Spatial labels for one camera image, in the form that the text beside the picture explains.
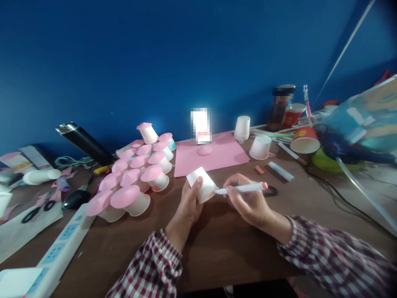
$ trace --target red paper cup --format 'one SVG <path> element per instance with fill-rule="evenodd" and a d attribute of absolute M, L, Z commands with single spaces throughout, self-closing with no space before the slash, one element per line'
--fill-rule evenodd
<path fill-rule="evenodd" d="M 291 128 L 298 122 L 299 117 L 306 111 L 306 105 L 303 103 L 294 103 L 291 108 L 288 108 L 284 114 L 282 121 L 282 128 Z"/>
<path fill-rule="evenodd" d="M 320 142 L 314 129 L 310 126 L 298 128 L 290 148 L 297 153 L 313 153 L 319 150 Z"/>

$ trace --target bottle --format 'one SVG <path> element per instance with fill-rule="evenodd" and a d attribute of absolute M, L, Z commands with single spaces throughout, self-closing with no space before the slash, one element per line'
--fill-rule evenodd
<path fill-rule="evenodd" d="M 273 89 L 274 101 L 265 130 L 276 132 L 281 129 L 285 111 L 291 106 L 296 85 L 282 85 Z"/>
<path fill-rule="evenodd" d="M 311 114 L 311 119 L 313 121 L 313 124 L 321 123 L 325 118 L 327 118 L 329 115 L 331 115 L 332 112 L 337 107 L 338 106 L 335 106 L 335 105 L 328 105 L 328 106 L 325 106 L 321 110 L 313 112 Z M 309 119 L 307 118 L 307 116 L 300 117 L 299 120 L 298 120 L 298 125 L 305 125 L 305 124 L 309 124 Z"/>
<path fill-rule="evenodd" d="M 113 155 L 76 123 L 61 124 L 55 130 L 101 166 L 113 164 Z"/>

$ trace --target plaid shirt sleeve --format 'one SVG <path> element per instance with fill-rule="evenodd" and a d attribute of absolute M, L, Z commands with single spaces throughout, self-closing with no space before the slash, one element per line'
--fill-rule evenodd
<path fill-rule="evenodd" d="M 163 230 L 151 233 L 106 298 L 176 297 L 175 284 L 182 274 L 181 259 L 182 255 Z"/>
<path fill-rule="evenodd" d="M 288 262 L 305 271 L 336 297 L 391 297 L 397 268 L 366 242 L 321 227 L 300 216 L 286 216 L 292 239 L 277 244 Z"/>

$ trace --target power strip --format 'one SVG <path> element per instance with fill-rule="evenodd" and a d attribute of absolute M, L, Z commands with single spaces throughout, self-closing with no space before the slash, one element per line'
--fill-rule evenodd
<path fill-rule="evenodd" d="M 95 216 L 86 216 L 87 204 L 82 204 L 36 267 L 43 268 L 26 298 L 50 297 L 58 286 L 66 267 L 88 233 Z"/>

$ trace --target glue stick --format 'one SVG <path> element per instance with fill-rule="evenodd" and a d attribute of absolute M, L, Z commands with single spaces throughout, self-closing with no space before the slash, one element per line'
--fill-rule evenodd
<path fill-rule="evenodd" d="M 288 173 L 286 170 L 284 170 L 282 167 L 279 165 L 275 164 L 274 162 L 268 163 L 269 167 L 271 167 L 273 170 L 275 170 L 277 173 L 279 173 L 285 180 L 290 182 L 294 176 L 292 176 L 290 173 Z"/>

